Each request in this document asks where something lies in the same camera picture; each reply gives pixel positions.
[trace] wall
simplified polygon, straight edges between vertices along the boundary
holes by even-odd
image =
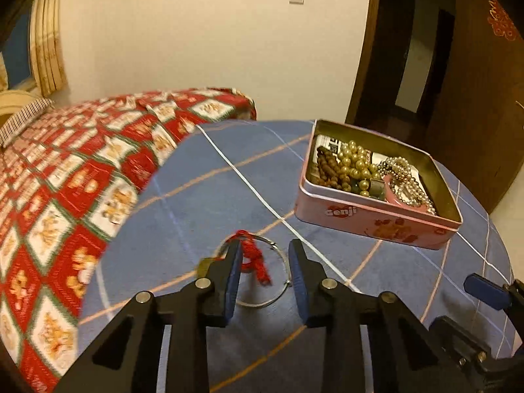
[[[524,277],[524,253],[522,253],[522,226],[524,226],[524,165],[491,213],[491,218],[512,262],[516,277]]]
[[[60,103],[235,87],[259,119],[345,119],[369,0],[61,0]]]
[[[428,79],[437,38],[439,6],[431,0],[415,0],[415,15],[408,57],[395,104],[417,112]]]

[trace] red patterned bedspread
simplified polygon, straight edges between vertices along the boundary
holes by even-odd
[[[48,110],[0,155],[0,336],[51,391],[77,353],[77,318],[107,243],[195,124],[256,118],[231,89],[118,96]]]

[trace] wooden door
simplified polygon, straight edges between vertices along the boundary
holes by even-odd
[[[494,33],[490,1],[456,0],[446,76],[426,135],[431,155],[488,212],[524,161],[524,41],[516,31]]]
[[[371,58],[355,124],[367,126],[395,106],[414,14],[415,0],[379,0]]]

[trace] metal ring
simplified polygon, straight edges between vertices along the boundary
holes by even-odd
[[[272,240],[268,238],[265,238],[264,236],[260,236],[259,234],[250,233],[250,235],[253,237],[253,239],[267,243],[280,256],[280,258],[282,259],[282,263],[284,264],[284,272],[286,272],[287,275],[287,280],[284,282],[284,287],[273,298],[262,303],[246,303],[245,301],[239,299],[237,299],[236,301],[236,304],[238,304],[239,306],[251,309],[260,309],[269,306],[270,304],[273,304],[285,293],[288,286],[291,285],[291,269],[289,268],[289,262],[286,255],[280,250],[280,248],[277,247],[276,243],[274,243]],[[216,250],[215,257],[224,257],[224,255],[226,254],[227,245],[234,236],[236,236],[236,234],[232,234],[231,236],[222,241],[222,243]]]

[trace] pearl necklace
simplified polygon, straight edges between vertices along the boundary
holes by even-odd
[[[420,187],[419,182],[411,176],[411,165],[407,159],[403,157],[386,158],[378,165],[378,172],[382,177],[391,174],[393,185],[390,184],[390,186],[393,186],[392,190],[402,202],[410,207],[426,205],[428,206],[428,213],[435,215],[433,202]],[[410,198],[404,199],[402,192]]]

